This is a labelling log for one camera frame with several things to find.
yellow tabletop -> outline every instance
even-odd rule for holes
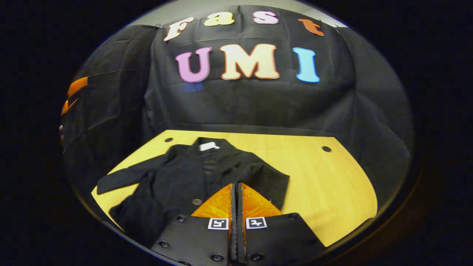
[[[166,130],[110,173],[164,154],[173,145],[192,145],[198,137],[226,139],[235,148],[253,152],[289,175],[281,211],[299,213],[326,247],[376,215],[377,200],[371,182],[356,160],[333,137]],[[323,151],[323,146],[330,147],[331,152]],[[92,196],[110,217],[108,211],[133,194],[137,186],[134,184],[101,195],[97,195],[95,187]]]

black fabric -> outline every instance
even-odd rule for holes
[[[215,170],[215,157],[219,150],[217,149],[210,149],[206,151],[202,151],[201,159],[202,159],[202,168],[204,169],[205,176],[210,177],[212,175],[212,171]]]
[[[208,142],[220,148],[200,152],[199,145]],[[207,175],[202,154],[215,159]],[[289,176],[253,153],[238,150],[224,139],[201,137],[193,145],[174,145],[164,155],[104,176],[97,182],[97,194],[139,182],[135,192],[109,213],[128,236],[150,246],[170,217],[197,210],[192,204],[195,198],[206,201],[226,185],[244,182],[280,209],[288,181]]]
[[[61,118],[64,162],[72,184],[83,196],[116,164],[163,131],[152,132],[144,113],[150,63],[149,47],[156,34],[150,26],[128,26],[101,44],[73,81],[88,77],[87,86],[69,102],[77,102]]]
[[[235,22],[207,27],[207,16],[228,11]],[[257,24],[255,11],[271,11],[279,23]],[[194,17],[179,36],[164,41],[169,25]],[[299,18],[320,25],[324,36]],[[239,44],[277,47],[278,79],[223,80],[219,48]],[[175,57],[211,47],[210,74],[184,82]],[[319,83],[296,78],[300,47],[316,53]],[[224,6],[183,14],[162,28],[128,26],[104,42],[74,80],[89,85],[62,119],[67,172],[88,194],[96,181],[165,129],[323,136],[336,138],[357,160],[375,189],[378,208],[397,193],[408,171],[413,126],[404,89],[385,59],[363,37],[296,12],[266,6]]]
[[[279,23],[255,23],[253,12],[262,10],[275,13]],[[233,13],[235,22],[203,24],[209,14],[222,11]],[[194,21],[178,37],[163,41],[170,24],[188,17]],[[317,23],[325,35],[309,32],[299,18]],[[220,77],[225,71],[221,46],[239,44],[250,54],[262,43],[277,47],[278,79]],[[175,57],[193,53],[190,65],[196,73],[200,66],[195,51],[202,47],[212,48],[208,78],[184,82]],[[294,47],[316,53],[319,83],[296,78],[299,62]],[[164,114],[169,129],[334,137],[366,172],[378,208],[397,193],[411,160],[414,132],[408,99],[386,60],[353,30],[284,9],[214,7],[165,24],[151,45],[145,100],[149,119],[162,122]]]

black shirt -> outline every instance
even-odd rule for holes
[[[208,142],[220,148],[201,152],[199,145]],[[288,181],[289,176],[224,139],[198,138],[191,146],[174,145],[164,155],[101,178],[97,194],[139,182],[109,213],[130,237],[151,246],[174,215],[197,210],[193,199],[205,202],[226,185],[243,182],[280,209]]]

shirt sleeve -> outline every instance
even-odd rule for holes
[[[109,213],[130,238],[151,248],[178,210],[166,210],[149,195],[130,195]]]
[[[148,173],[156,171],[159,167],[172,160],[174,153],[174,149],[171,147],[166,154],[102,177],[97,182],[97,194],[100,195],[114,189],[139,183]]]
[[[245,168],[238,181],[256,190],[276,208],[282,208],[289,183],[288,175],[268,164],[253,163]]]

screw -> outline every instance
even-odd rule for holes
[[[258,261],[258,260],[262,260],[263,259],[263,255],[261,254],[253,254],[251,255],[251,260],[252,261]]]
[[[169,247],[169,244],[168,244],[167,242],[165,242],[165,241],[161,241],[161,242],[159,243],[159,245],[162,246],[163,248],[168,248],[168,247]]]
[[[213,261],[222,261],[222,260],[223,260],[223,256],[220,256],[220,255],[213,255],[213,256],[212,256],[212,260],[213,260]]]
[[[200,200],[200,199],[193,199],[193,200],[192,200],[192,204],[194,204],[194,205],[202,205],[202,200]]]

